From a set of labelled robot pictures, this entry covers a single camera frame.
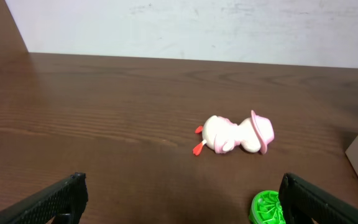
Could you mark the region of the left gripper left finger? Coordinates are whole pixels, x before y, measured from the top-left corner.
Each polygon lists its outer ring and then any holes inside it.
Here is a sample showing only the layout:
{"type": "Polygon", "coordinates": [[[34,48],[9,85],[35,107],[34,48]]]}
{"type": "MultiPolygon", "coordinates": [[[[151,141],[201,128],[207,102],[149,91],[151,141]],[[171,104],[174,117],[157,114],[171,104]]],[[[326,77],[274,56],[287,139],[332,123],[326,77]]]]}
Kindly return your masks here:
{"type": "Polygon", "coordinates": [[[86,174],[76,172],[0,211],[0,224],[79,223],[87,202],[86,174]]]}

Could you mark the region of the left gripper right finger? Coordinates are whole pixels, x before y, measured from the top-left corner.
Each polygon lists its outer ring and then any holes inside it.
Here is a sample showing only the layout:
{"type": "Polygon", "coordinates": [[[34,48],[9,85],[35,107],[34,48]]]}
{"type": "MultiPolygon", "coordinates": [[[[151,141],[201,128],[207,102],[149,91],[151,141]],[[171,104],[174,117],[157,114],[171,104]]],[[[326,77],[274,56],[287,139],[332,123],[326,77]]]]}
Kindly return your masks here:
{"type": "Polygon", "coordinates": [[[357,208],[295,174],[284,174],[278,197],[289,224],[358,224],[357,208]]]}

